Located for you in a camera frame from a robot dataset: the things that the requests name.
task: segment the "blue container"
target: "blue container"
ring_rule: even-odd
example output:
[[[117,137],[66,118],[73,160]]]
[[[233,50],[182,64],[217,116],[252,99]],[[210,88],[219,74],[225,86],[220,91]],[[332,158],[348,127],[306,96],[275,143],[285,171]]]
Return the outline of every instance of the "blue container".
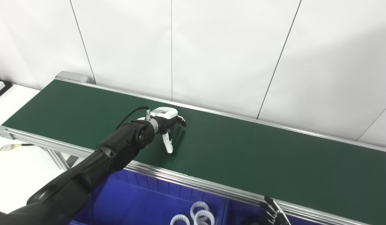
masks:
[[[249,205],[246,203],[229,200],[225,207],[226,214],[224,216],[223,225],[242,225],[247,224],[252,219],[258,219],[264,209],[259,206]],[[314,222],[288,217],[292,225],[318,225]]]
[[[111,175],[95,192],[74,224],[167,225],[177,214],[190,218],[190,208],[196,201],[206,202],[216,225],[223,224],[227,199],[122,170]]]

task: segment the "white ring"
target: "white ring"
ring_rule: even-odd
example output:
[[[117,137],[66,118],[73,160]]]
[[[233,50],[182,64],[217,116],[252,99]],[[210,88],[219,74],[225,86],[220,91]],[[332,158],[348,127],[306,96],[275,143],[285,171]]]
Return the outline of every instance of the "white ring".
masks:
[[[197,219],[202,216],[207,216],[210,219],[211,225],[215,225],[216,219],[214,218],[214,215],[210,211],[207,211],[204,209],[198,211],[196,213],[196,216],[194,216],[194,220],[193,220],[194,225],[199,225],[198,223],[200,223],[200,225],[204,225],[204,223],[206,223],[204,221],[197,221]]]
[[[195,217],[194,209],[198,208],[198,207],[201,207],[207,211],[210,211],[210,207],[207,205],[207,203],[205,203],[203,201],[197,201],[197,202],[193,203],[192,207],[190,208],[190,217],[193,219],[193,221],[194,221],[194,217]],[[207,219],[208,219],[208,217],[204,216],[204,217],[199,218],[197,221],[206,221]]]
[[[187,225],[190,225],[189,218],[187,218],[187,216],[182,215],[182,214],[178,214],[178,215],[174,216],[174,217],[172,218],[172,220],[170,220],[170,224],[169,224],[169,225],[173,225],[177,220],[182,220],[182,221],[184,221]]]

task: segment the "robotic arm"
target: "robotic arm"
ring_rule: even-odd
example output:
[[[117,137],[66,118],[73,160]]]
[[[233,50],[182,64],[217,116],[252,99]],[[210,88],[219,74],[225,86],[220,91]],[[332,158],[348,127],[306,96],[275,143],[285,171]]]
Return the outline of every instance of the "robotic arm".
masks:
[[[163,135],[172,153],[169,129],[181,123],[177,110],[159,107],[147,110],[146,117],[122,124],[86,159],[54,178],[32,195],[27,205],[0,216],[0,225],[67,225],[85,206],[93,190],[109,175],[120,171],[154,140]]]

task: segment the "black cable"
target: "black cable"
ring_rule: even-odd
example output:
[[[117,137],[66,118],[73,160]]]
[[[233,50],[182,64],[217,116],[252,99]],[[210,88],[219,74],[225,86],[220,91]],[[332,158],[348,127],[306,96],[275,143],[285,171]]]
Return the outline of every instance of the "black cable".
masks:
[[[118,128],[120,128],[121,126],[122,126],[122,124],[123,124],[123,122],[125,122],[125,120],[128,118],[128,117],[130,117],[132,114],[134,114],[135,113],[135,111],[137,111],[137,110],[141,110],[141,109],[150,109],[148,106],[141,106],[141,107],[139,107],[139,108],[137,108],[137,109],[135,109],[135,110],[133,110],[133,111],[131,111],[119,124],[118,124],[118,126],[117,126],[117,128],[115,128],[115,130],[114,131],[116,131]]]

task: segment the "white wall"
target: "white wall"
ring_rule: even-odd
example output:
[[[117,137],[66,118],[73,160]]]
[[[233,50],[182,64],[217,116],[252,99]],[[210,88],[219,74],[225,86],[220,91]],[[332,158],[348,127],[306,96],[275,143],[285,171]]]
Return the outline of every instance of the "white wall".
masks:
[[[0,0],[0,16],[40,88],[62,70],[93,79],[69,1]]]
[[[0,77],[61,70],[386,145],[386,0],[0,0]]]

